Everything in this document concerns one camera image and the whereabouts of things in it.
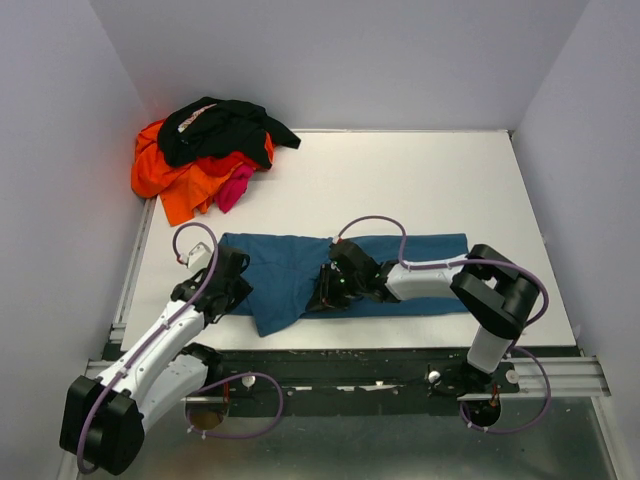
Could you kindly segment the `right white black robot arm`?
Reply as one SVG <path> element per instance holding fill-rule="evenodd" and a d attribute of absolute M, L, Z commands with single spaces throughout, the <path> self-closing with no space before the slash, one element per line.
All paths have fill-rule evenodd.
<path fill-rule="evenodd" d="M 305 311 L 344 311 L 360 299 L 397 304 L 424 298 L 456 298 L 478 321 L 459 370 L 462 384 L 474 392 L 494 383 L 502 358 L 536 320 L 531 315 L 536 302 L 543 302 L 542 311 L 549 303 L 535 275 L 485 244 L 444 260 L 378 263 L 356 243 L 340 240 L 320 267 Z"/>

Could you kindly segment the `teal blue t shirt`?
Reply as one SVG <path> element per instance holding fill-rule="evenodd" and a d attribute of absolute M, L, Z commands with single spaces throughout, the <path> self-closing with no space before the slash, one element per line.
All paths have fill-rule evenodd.
<path fill-rule="evenodd" d="M 400 237 L 395 235 L 352 237 L 376 262 L 395 260 Z M 398 304 L 356 300 L 346 311 L 305 313 L 322 264 L 328 263 L 329 238 L 251 233 L 225 233 L 220 246 L 239 249 L 250 257 L 242 277 L 253 287 L 232 314 L 251 316 L 258 335 L 282 331 L 301 317 L 310 319 L 438 316 L 467 313 L 453 298 L 422 298 Z M 464 233 L 412 235 L 404 253 L 418 260 L 441 260 L 468 252 Z"/>

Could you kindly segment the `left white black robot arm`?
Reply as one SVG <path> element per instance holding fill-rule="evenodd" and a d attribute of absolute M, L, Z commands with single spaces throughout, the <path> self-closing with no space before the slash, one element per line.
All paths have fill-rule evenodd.
<path fill-rule="evenodd" d="M 95 378 L 81 375 L 70 385 L 60 447 L 91 471 L 119 475 L 173 405 L 193 391 L 214 393 L 222 380 L 215 354 L 193 340 L 251 293 L 242 276 L 249 263 L 237 248 L 194 247 L 187 260 L 191 277 L 174 287 L 149 330 Z"/>

